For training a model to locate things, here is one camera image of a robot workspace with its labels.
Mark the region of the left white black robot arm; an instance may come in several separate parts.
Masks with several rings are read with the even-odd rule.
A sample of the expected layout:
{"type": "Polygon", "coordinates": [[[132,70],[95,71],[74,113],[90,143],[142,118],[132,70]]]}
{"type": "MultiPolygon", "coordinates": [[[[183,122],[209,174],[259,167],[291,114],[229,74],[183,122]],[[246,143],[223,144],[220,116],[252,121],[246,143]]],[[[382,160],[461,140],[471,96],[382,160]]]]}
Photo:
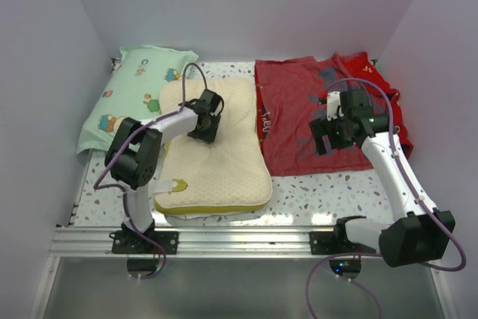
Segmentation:
{"type": "Polygon", "coordinates": [[[138,253],[148,253],[155,245],[154,219],[149,209],[149,182],[153,178],[161,147],[170,140],[187,135],[213,143],[224,108],[223,98],[203,90],[198,99],[184,100],[179,107],[155,119],[125,118],[119,125],[105,156],[105,171],[115,180],[102,185],[101,175],[95,189],[119,188],[125,219],[122,230],[130,231],[129,245],[138,253]]]}

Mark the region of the cream quilted pillow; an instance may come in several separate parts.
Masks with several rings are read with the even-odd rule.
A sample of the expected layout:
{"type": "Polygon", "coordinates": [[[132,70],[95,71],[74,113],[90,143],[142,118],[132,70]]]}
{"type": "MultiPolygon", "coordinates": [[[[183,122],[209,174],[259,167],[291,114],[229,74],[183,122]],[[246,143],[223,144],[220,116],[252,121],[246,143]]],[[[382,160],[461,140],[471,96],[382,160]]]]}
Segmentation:
{"type": "Polygon", "coordinates": [[[211,144],[180,135],[167,142],[162,168],[153,187],[157,211],[165,215],[229,214],[263,208],[273,192],[272,180],[256,133],[255,87],[246,78],[170,82],[161,88],[163,111],[173,111],[204,89],[225,102],[215,141],[211,144]]]}

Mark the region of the red pillowcase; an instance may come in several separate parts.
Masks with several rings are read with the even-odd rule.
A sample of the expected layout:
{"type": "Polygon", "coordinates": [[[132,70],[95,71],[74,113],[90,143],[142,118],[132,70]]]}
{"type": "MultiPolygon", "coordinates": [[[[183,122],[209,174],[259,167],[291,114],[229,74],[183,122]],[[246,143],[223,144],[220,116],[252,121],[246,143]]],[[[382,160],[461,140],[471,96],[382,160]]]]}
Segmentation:
{"type": "Polygon", "coordinates": [[[324,91],[360,88],[357,78],[373,82],[388,95],[400,143],[406,156],[411,155],[414,146],[398,104],[400,92],[382,77],[367,52],[334,53],[324,61],[312,56],[286,61],[257,60],[258,135],[272,176],[359,171],[372,167],[356,146],[328,149],[325,155],[318,155],[309,128],[312,120],[326,115],[326,106],[320,103],[324,91]]]}

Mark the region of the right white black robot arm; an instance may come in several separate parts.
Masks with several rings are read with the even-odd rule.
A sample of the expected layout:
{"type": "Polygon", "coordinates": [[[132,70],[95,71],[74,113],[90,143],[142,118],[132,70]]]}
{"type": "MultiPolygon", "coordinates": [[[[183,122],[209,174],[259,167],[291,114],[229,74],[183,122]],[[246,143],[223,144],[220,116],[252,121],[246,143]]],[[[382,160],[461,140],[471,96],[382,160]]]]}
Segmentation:
{"type": "Polygon", "coordinates": [[[394,132],[393,113],[377,114],[366,90],[333,91],[321,101],[326,115],[309,123],[318,155],[356,146],[372,164],[391,206],[392,222],[366,217],[337,221],[334,248],[351,253],[358,245],[382,255],[390,267],[439,260],[456,225],[421,186],[394,132]]]}

